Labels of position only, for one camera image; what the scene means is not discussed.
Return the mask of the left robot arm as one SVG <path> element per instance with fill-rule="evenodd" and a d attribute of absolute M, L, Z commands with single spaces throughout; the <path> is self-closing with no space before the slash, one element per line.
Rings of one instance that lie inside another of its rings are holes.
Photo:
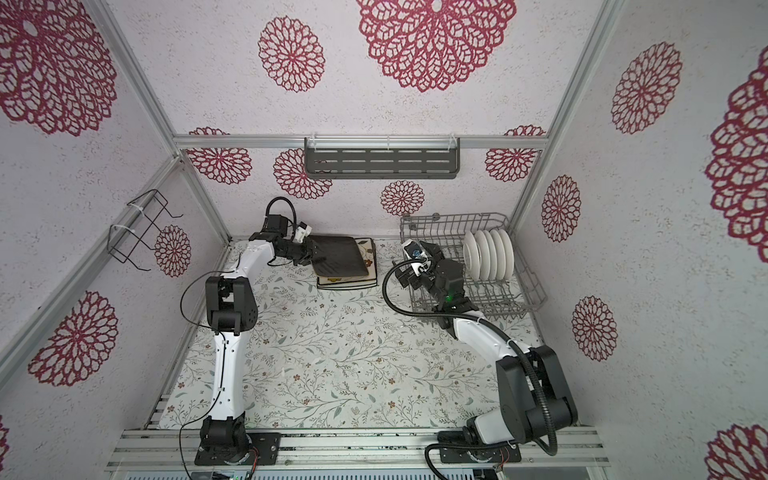
<path fill-rule="evenodd" d="M 263 229 L 250 237 L 235 266 L 206 278 L 206 319 L 214 334 L 216 361 L 211 404 L 199 420 L 197 466 L 238 465 L 255 456 L 243 398 L 245 350 L 259 315 L 252 282 L 276 257 L 295 265 L 331 267 L 338 252 L 334 247 L 337 238 L 312 235 L 305 224 L 286 238 L 285 220 L 279 215 L 267 216 Z"/>

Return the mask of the black square plate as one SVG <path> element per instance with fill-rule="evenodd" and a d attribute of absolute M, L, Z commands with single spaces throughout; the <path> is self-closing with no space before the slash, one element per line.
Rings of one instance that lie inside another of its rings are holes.
<path fill-rule="evenodd" d="M 328 258 L 322 266 L 313 267 L 319 277 L 360 277 L 368 275 L 368 267 L 353 237 L 349 236 L 314 236 L 321 242 L 321 249 Z"/>
<path fill-rule="evenodd" d="M 377 246 L 372 238 L 322 237 L 314 246 L 313 271 L 321 289 L 377 286 Z"/>

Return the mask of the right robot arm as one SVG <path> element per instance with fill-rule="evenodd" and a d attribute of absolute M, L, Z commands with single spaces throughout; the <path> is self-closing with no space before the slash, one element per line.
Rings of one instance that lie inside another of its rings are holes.
<path fill-rule="evenodd" d="M 578 411 L 555 351 L 520 343 L 492 323 L 467 296 L 463 265 L 445 257 L 439 245 L 407 240 L 405 259 L 386 272 L 382 296 L 395 313 L 433 320 L 495 368 L 498 407 L 467 420 L 463 438 L 425 449 L 467 453 L 500 452 L 514 444 L 533 443 L 545 454 L 559 452 L 557 433 L 578 421 Z M 389 296 L 391 278 L 404 288 L 425 291 L 435 304 L 427 312 L 406 310 Z"/>

